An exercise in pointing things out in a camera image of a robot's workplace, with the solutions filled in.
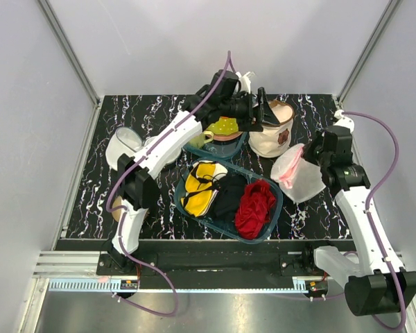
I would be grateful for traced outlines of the white mesh pink-zipper laundry bag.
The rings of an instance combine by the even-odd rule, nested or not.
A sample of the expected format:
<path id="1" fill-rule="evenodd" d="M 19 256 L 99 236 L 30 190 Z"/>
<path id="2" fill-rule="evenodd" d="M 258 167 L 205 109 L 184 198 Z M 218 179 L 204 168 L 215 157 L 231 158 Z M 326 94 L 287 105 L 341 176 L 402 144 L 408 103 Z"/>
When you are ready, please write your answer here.
<path id="1" fill-rule="evenodd" d="M 294 203 L 312 199 L 325 189 L 320 167 L 303 157 L 304 144 L 296 144 L 279 156 L 273 164 L 270 178 Z"/>

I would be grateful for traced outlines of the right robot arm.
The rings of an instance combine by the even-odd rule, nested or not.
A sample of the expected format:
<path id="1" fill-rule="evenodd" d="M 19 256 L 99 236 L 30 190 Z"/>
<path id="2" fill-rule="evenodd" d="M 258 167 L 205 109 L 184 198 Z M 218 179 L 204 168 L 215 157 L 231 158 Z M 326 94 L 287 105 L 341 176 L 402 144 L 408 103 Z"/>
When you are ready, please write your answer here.
<path id="1" fill-rule="evenodd" d="M 339 110 L 335 117 L 335 124 L 308 144 L 281 156 L 270 177 L 297 203 L 328 189 L 349 226 L 358 261 L 335 246 L 319 246 L 301 257 L 301 267 L 309 275 L 324 271 L 333 278 L 356 316 L 404 316 L 416 294 L 416 272 L 407 271 L 393 250 L 372 202 L 378 187 L 353 161 L 352 114 Z"/>

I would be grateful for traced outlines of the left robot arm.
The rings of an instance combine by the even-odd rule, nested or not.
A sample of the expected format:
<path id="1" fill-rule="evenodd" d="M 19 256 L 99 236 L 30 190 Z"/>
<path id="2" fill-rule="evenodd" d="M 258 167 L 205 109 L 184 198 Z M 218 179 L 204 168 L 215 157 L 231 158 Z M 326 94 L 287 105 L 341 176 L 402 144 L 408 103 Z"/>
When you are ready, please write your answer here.
<path id="1" fill-rule="evenodd" d="M 108 251 L 111 265 L 118 273 L 127 275 L 135 269 L 136 258 L 132 254 L 138 249 L 146 213 L 160 195 L 156 179 L 172 153 L 221 117 L 235 119 L 241 132 L 261 132 L 264 126 L 278 124 L 265 88 L 259 87 L 257 93 L 252 93 L 243 80 L 238 74 L 221 69 L 210 84 L 185 98 L 182 109 L 151 143 L 133 155 L 117 152 L 114 170 L 118 179 L 106 210 L 120 214 Z"/>

